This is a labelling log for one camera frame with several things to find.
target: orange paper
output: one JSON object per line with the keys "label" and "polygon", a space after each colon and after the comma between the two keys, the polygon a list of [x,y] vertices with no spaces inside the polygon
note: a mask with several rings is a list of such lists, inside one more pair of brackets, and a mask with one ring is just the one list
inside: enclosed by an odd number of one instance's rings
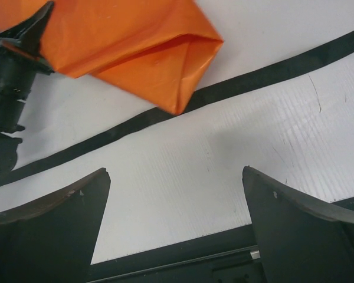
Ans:
{"label": "orange paper", "polygon": [[[222,39],[193,0],[54,0],[41,54],[180,114]],[[0,31],[46,0],[0,0]]]}

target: white surface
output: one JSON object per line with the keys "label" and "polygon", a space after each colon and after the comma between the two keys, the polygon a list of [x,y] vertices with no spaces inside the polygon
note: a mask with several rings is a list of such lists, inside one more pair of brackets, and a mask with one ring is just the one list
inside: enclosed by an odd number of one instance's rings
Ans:
{"label": "white surface", "polygon": [[[198,1],[226,40],[201,86],[354,29],[354,0],[301,2]],[[39,76],[22,116],[27,130],[18,165],[151,107],[91,77]],[[106,167],[112,188],[97,263],[249,223],[245,165],[327,201],[354,196],[354,54],[310,77],[204,107],[4,186],[0,211]]]}

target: folded orange package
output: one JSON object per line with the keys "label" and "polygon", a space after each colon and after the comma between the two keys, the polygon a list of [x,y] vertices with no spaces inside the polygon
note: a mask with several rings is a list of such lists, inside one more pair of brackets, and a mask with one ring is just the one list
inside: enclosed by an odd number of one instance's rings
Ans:
{"label": "folded orange package", "polygon": [[[47,0],[0,0],[0,31]],[[193,0],[54,0],[41,55],[181,114],[223,41]]]}

